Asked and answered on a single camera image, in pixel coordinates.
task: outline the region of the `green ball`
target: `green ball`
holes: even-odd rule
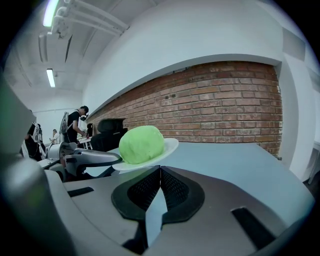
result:
[[[128,164],[141,164],[161,155],[165,139],[158,128],[145,125],[126,132],[119,142],[119,152]]]

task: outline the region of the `black slot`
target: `black slot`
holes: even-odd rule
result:
[[[94,189],[92,187],[83,187],[83,188],[79,188],[79,189],[75,189],[75,190],[70,190],[68,191],[69,196],[72,197],[76,197],[76,196],[80,196],[86,193],[89,193],[91,191],[94,191]]]
[[[258,250],[275,240],[275,237],[247,208],[238,208],[232,210],[231,213]]]

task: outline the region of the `black office chair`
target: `black office chair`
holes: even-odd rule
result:
[[[100,133],[91,138],[92,149],[107,152],[118,148],[120,139],[128,131],[124,128],[124,120],[124,118],[101,120],[97,127]]]

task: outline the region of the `white desk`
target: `white desk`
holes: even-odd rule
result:
[[[110,152],[119,154],[119,149]],[[171,155],[157,164],[231,182],[270,207],[288,226],[307,216],[315,203],[305,185],[255,143],[180,142]],[[97,176],[107,167],[97,168],[87,172]],[[146,212],[149,245],[159,234],[161,216],[167,211],[163,197],[159,190]]]
[[[83,147],[84,149],[86,150],[92,150],[92,145],[91,145],[91,138],[82,138],[82,139],[79,139],[79,143],[80,144],[83,144]]]

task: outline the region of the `white ceiling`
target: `white ceiling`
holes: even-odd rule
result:
[[[154,7],[153,3],[158,5],[166,0],[83,1],[130,25],[136,17]],[[4,77],[14,90],[44,89],[50,88],[46,69],[53,69],[56,88],[81,91],[86,86],[91,68],[102,51],[111,40],[117,38],[104,31],[72,23],[69,35],[64,39],[59,39],[61,42],[64,40],[63,45],[66,46],[72,35],[66,62],[63,57],[66,51],[59,51],[56,42],[56,45],[47,43],[47,47],[50,48],[48,49],[48,62],[42,62],[39,53],[39,34],[51,31],[51,28],[42,25],[46,5],[47,3],[44,2],[42,6],[39,6],[12,42],[3,72]],[[58,8],[62,6],[64,6],[64,1],[59,0]],[[102,18],[102,16],[83,8],[78,7],[77,9]]]

